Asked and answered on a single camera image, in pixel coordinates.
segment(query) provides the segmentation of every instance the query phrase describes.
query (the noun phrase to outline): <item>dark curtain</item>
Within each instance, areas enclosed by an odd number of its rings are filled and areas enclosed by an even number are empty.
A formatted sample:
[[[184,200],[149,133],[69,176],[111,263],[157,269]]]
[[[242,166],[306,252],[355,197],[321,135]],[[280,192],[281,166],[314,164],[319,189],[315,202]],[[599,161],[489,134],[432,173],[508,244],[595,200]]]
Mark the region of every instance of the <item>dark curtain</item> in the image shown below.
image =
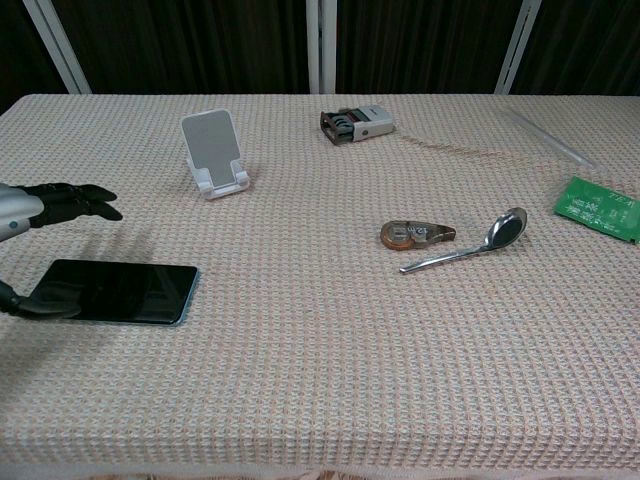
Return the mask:
[[[340,0],[336,89],[493,93],[520,4]]]
[[[640,95],[640,1],[544,0],[511,93]]]
[[[0,1],[0,67],[0,113],[23,95],[67,92],[20,0]]]
[[[54,0],[95,93],[307,93],[302,0]]]

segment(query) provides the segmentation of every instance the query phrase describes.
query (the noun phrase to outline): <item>black phone screen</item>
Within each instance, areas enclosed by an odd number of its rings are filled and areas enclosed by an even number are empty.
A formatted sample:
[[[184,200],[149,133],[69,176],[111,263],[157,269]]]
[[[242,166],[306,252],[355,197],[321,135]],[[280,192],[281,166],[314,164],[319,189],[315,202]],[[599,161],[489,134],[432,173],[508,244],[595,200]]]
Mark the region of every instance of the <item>black phone screen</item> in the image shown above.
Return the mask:
[[[185,316],[198,270],[177,265],[56,260],[31,297],[80,306],[77,320],[175,325]]]

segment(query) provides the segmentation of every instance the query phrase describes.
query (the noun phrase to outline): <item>black robotic glove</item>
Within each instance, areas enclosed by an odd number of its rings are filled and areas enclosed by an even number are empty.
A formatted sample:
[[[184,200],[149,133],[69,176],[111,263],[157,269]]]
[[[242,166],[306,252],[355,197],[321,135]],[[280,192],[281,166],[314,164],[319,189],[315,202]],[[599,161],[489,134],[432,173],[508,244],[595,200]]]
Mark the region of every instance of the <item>black robotic glove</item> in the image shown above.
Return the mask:
[[[23,318],[45,320],[70,318],[80,313],[80,307],[69,302],[40,302],[18,295],[10,285],[0,280],[0,312]]]
[[[44,183],[33,187],[17,188],[38,197],[44,204],[42,213],[29,218],[31,228],[68,222],[80,215],[99,215],[106,220],[122,220],[120,212],[106,203],[115,200],[118,196],[97,185]]]

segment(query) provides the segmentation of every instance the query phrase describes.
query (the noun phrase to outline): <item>spoon bowl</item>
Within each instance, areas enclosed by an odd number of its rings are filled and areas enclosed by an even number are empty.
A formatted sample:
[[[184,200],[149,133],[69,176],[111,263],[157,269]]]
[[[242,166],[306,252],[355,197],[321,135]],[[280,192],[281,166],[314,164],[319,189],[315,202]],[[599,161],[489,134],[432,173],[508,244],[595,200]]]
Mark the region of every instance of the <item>spoon bowl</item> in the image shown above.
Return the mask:
[[[527,212],[520,207],[500,215],[484,239],[488,250],[496,250],[515,242],[527,228]]]

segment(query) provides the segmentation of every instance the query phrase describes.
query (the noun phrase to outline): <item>clear plastic straw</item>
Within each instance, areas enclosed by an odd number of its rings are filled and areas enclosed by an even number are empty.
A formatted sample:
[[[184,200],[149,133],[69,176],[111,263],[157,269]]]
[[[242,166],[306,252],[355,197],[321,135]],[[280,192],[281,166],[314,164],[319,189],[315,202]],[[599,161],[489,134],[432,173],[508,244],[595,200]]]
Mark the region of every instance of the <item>clear plastic straw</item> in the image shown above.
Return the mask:
[[[565,144],[564,142],[557,139],[553,135],[550,135],[549,133],[545,132],[538,125],[536,125],[535,123],[533,123],[531,120],[524,117],[520,113],[516,112],[512,108],[507,107],[505,113],[522,128],[524,128],[525,130],[529,131],[530,133],[538,137],[540,140],[545,142],[547,145],[552,147],[557,152],[564,154],[565,156],[567,156],[568,158],[576,162],[578,165],[581,165],[583,167],[588,167],[588,168],[599,167],[599,165],[596,162],[594,162],[593,160],[589,160],[580,152],[575,151],[569,145]]]

